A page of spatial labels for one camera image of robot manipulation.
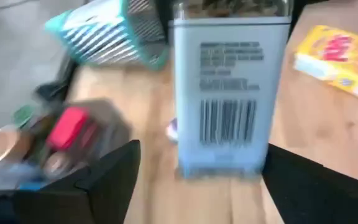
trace tile floor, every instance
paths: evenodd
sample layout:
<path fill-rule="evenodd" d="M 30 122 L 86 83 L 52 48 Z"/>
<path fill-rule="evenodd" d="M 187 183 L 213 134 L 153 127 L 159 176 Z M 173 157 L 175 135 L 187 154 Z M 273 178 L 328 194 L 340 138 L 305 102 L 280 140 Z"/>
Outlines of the tile floor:
<path fill-rule="evenodd" d="M 57 76 L 65 52 L 44 23 L 83 1 L 0 0 L 0 127 L 20 105 L 35 103 L 37 85 Z"/>

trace cardboard box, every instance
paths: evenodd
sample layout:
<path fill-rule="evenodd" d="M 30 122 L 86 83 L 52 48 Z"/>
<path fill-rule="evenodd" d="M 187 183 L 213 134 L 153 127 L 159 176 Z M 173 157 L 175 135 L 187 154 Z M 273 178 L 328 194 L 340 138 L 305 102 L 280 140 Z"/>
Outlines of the cardboard box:
<path fill-rule="evenodd" d="M 316 26 L 299 45 L 294 68 L 358 97 L 358 35 Z"/>

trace wooden table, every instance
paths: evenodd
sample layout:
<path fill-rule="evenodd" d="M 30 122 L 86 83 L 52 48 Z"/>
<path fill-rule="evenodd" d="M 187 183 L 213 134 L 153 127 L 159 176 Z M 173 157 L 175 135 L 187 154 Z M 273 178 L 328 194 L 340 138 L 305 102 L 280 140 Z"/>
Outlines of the wooden table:
<path fill-rule="evenodd" d="M 316 24 L 358 33 L 358 1 L 305 9 L 286 49 L 270 142 L 358 179 L 358 99 L 292 69 L 295 47 Z M 282 223 L 263 181 L 189 182 L 175 175 L 177 149 L 165 136 L 175 116 L 171 71 L 83 67 L 70 93 L 72 101 L 110 100 L 141 141 L 126 223 Z"/>

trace striped basket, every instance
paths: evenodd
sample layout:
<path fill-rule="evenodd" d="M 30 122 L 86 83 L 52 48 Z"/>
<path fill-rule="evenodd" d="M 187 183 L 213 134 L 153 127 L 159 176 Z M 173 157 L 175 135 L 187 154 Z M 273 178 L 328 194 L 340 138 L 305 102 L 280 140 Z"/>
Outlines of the striped basket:
<path fill-rule="evenodd" d="M 142 64 L 152 70 L 166 62 L 168 48 L 151 0 L 96 0 L 52 18 L 71 56 L 96 65 Z"/>

